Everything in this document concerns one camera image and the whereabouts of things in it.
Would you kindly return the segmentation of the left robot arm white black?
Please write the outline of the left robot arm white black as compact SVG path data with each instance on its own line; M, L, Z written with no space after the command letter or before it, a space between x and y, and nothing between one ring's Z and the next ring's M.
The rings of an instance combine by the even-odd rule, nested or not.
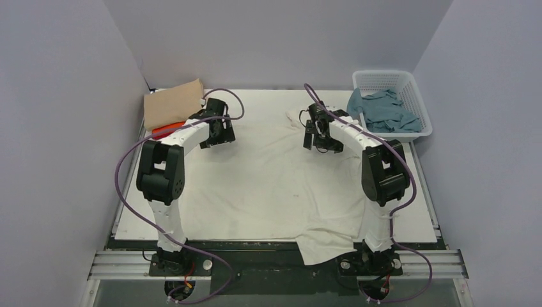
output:
M209 98L205 108L193 114L178 130L164 138L151 138L141 147L136 187L153 212L158 227L157 251L153 262L159 269L183 275L192 269L192 253L183 244L180 196L185 188L185 158L201 149L231 143L235 133L227 103Z

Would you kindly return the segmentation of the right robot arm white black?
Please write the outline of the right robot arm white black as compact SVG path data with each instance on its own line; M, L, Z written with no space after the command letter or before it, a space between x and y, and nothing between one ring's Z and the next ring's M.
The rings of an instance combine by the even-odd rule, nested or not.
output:
M307 110L304 148L340 153L351 149L361 161L360 184L367 199L360 251L340 258L340 273L347 276L385 276L401 269L395 253L390 215L410 187L410 176L401 163L405 158L400 141L379 141L348 113L329 111L318 104Z

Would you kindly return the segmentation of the cream white t shirt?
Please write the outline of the cream white t shirt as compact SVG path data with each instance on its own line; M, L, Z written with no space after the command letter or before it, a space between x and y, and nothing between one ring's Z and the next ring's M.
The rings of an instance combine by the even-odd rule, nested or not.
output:
M239 124L236 140L185 158L180 198L190 240L292 240L307 265L353 251L367 225L361 161L302 146L300 125Z

